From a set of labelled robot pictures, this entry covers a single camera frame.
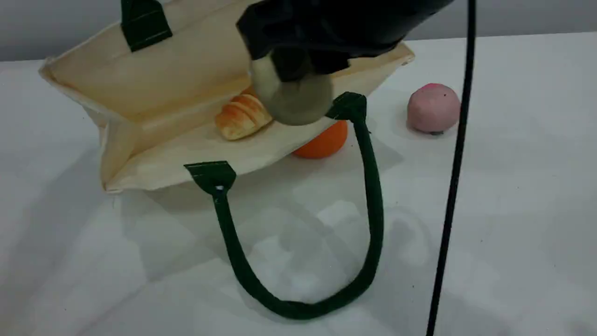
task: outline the orange ball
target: orange ball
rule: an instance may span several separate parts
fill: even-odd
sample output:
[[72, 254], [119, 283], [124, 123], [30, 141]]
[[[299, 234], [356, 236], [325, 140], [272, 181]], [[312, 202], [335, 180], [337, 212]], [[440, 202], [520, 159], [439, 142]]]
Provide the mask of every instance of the orange ball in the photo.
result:
[[294, 151], [293, 154], [302, 158], [328, 157], [342, 148], [347, 137], [348, 123], [346, 120], [340, 120], [318, 135], [317, 138]]

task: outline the white table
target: white table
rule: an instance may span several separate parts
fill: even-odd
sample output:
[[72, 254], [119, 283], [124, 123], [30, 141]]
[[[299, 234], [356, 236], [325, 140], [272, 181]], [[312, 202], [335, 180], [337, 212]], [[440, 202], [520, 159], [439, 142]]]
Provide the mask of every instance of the white table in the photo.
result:
[[[239, 287], [196, 186], [104, 195], [83, 110], [38, 77], [40, 62], [0, 63], [0, 334], [424, 335], [456, 133], [408, 131], [394, 97], [428, 82], [460, 92], [464, 40], [409, 45], [415, 62], [370, 97], [378, 276], [309, 323]], [[597, 33], [478, 40], [438, 335], [597, 335], [596, 60]], [[330, 159], [239, 178], [239, 235], [275, 294], [322, 298], [360, 268], [361, 174], [351, 136]]]

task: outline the dark green strap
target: dark green strap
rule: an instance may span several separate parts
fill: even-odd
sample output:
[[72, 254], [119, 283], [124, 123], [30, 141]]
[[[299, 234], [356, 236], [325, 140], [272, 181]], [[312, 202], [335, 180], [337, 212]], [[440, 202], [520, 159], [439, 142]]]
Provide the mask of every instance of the dark green strap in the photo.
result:
[[236, 234], [230, 207], [226, 197], [236, 178], [236, 173], [225, 161], [185, 165], [195, 182], [213, 196], [216, 214], [230, 258], [230, 264], [238, 282], [257, 301], [272, 312], [294, 320], [308, 320], [342, 308], [363, 294], [373, 282], [383, 244], [383, 202], [377, 163], [371, 146], [369, 131], [365, 124], [367, 100], [356, 93], [345, 93], [334, 101], [328, 117], [350, 120], [355, 128], [365, 170], [365, 190], [369, 232], [369, 250], [363, 268], [352, 282], [336, 294], [317, 303], [283, 301], [273, 296], [259, 281]]
[[122, 33], [132, 52], [172, 37], [164, 9], [157, 0], [121, 0]]

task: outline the beige bag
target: beige bag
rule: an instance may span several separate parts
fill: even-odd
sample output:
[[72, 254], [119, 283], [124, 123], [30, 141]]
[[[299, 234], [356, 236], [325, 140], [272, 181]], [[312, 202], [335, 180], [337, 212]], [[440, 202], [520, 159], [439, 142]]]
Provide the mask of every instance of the beige bag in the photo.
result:
[[[99, 128], [100, 178], [108, 192], [155, 190], [192, 181], [184, 164], [226, 160], [241, 175], [288, 155], [334, 122], [274, 122], [254, 136], [224, 140], [214, 124], [222, 104], [249, 86], [249, 55], [235, 23], [252, 0], [174, 0], [164, 5], [172, 36], [131, 52], [114, 24], [40, 74], [81, 104]], [[356, 59], [334, 76], [334, 90], [370, 94], [414, 58], [401, 44]]]

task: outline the gray wall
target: gray wall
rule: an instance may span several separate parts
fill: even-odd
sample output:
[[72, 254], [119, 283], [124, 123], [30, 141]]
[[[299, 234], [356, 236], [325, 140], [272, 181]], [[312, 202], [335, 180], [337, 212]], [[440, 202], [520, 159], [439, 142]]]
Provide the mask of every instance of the gray wall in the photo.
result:
[[[597, 30], [596, 0], [478, 0], [478, 8], [484, 36]], [[119, 12], [119, 0], [0, 0], [0, 60], [59, 54], [117, 21]], [[464, 36], [465, 15], [466, 1], [456, 0], [408, 39]]]

